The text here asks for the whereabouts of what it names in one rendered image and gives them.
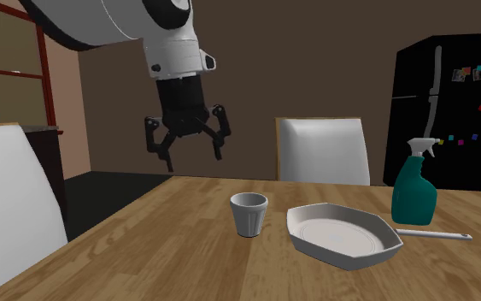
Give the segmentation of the teal spray bottle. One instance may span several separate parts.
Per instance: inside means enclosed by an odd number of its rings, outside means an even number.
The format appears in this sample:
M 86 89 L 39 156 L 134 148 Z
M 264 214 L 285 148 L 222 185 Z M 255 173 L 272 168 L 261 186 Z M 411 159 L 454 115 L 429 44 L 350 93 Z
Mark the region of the teal spray bottle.
M 411 155 L 403 164 L 393 186 L 391 218 L 398 224 L 426 226 L 434 216 L 437 189 L 422 174 L 424 152 L 434 156 L 433 145 L 440 139 L 413 138 L 408 141 Z

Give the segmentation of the red framed window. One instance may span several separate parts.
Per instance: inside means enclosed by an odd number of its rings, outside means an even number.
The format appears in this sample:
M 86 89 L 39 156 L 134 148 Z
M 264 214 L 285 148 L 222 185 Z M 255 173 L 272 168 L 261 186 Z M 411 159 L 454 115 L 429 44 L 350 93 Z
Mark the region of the red framed window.
M 64 131 L 59 129 L 56 126 L 56 114 L 54 109 L 52 87 L 50 82 L 50 69 L 49 69 L 43 28 L 39 25 L 36 25 L 32 21 L 32 19 L 27 15 L 27 13 L 19 11 L 18 9 L 11 8 L 8 5 L 0 3 L 0 12 L 6 15 L 11 15 L 13 17 L 19 18 L 24 21 L 29 21 L 33 24 L 35 29 L 35 37 L 37 39 L 38 58 L 39 58 L 39 63 L 41 67 L 41 74 L 28 74 L 28 73 L 22 73 L 22 72 L 18 73 L 17 71 L 13 72 L 11 70 L 0 69 L 0 75 L 40 80 L 42 82 L 42 88 L 43 88 L 43 94 L 44 94 L 44 111 L 46 114 L 47 125 L 55 127 L 57 129 L 57 134 L 62 135 Z

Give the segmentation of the wooden table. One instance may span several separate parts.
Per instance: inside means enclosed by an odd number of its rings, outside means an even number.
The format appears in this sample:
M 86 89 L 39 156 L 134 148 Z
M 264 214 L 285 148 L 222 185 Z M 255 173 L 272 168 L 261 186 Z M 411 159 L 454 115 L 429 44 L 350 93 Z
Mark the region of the wooden table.
M 268 206 L 237 233 L 231 196 Z M 389 260 L 344 271 L 297 251 L 287 210 L 334 203 L 390 218 L 387 186 L 175 176 L 0 286 L 0 301 L 481 301 L 481 192 L 441 191 L 431 230 Z

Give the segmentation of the white ribbed cup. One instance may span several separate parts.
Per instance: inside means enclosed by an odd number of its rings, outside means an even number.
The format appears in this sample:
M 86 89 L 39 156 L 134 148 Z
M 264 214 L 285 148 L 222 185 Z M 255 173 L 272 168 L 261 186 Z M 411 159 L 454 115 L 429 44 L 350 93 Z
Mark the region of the white ribbed cup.
M 246 238 L 259 235 L 268 206 L 267 197 L 256 192 L 240 192 L 231 196 L 230 205 L 237 233 Z

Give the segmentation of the black refrigerator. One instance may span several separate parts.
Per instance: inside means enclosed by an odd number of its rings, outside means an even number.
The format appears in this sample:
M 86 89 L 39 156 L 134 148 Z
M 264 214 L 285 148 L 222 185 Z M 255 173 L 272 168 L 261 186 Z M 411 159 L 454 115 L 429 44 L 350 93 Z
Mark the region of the black refrigerator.
M 481 191 L 481 33 L 435 35 L 396 54 L 383 182 L 408 141 L 435 138 L 422 175 L 438 189 Z

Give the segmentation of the white chair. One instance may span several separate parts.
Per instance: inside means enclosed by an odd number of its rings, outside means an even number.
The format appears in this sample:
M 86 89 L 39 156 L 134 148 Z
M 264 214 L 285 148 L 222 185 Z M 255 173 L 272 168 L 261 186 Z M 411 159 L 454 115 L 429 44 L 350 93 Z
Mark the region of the white chair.
M 22 127 L 0 126 L 0 286 L 66 244 L 56 196 Z
M 276 179 L 369 186 L 359 117 L 277 117 Z

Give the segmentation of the white stick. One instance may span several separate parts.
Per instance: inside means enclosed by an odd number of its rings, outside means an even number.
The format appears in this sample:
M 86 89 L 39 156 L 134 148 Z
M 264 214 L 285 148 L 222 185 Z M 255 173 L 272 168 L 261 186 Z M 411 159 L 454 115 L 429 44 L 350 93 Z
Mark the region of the white stick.
M 394 231 L 399 236 L 403 235 L 403 236 L 414 236 L 414 237 L 422 237 L 422 238 L 455 239 L 455 240 L 472 241 L 472 236 L 467 233 L 442 233 L 442 232 L 431 232 L 431 231 L 398 229 L 398 228 L 395 228 Z

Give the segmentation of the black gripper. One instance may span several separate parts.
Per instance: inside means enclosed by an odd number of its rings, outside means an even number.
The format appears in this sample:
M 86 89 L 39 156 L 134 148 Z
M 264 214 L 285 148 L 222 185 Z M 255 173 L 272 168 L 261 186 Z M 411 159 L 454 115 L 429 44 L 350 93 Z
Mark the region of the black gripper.
M 150 116 L 144 118 L 146 149 L 156 153 L 172 173 L 173 165 L 169 148 L 177 137 L 204 131 L 212 139 L 214 156 L 222 159 L 220 148 L 225 144 L 225 137 L 232 134 L 225 107 L 216 104 L 212 114 L 218 119 L 220 129 L 215 132 L 206 122 L 209 112 L 204 102 L 200 75 L 184 78 L 157 80 L 156 87 L 161 102 L 162 123 L 169 130 L 160 144 L 155 142 L 154 132 L 161 123 Z

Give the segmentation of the white octagonal dish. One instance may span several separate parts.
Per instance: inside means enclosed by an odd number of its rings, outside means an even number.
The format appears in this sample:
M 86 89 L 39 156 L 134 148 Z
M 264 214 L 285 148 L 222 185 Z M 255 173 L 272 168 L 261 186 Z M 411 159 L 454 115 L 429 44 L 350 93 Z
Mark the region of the white octagonal dish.
M 286 223 L 297 251 L 347 271 L 387 261 L 403 247 L 380 216 L 338 204 L 291 208 Z

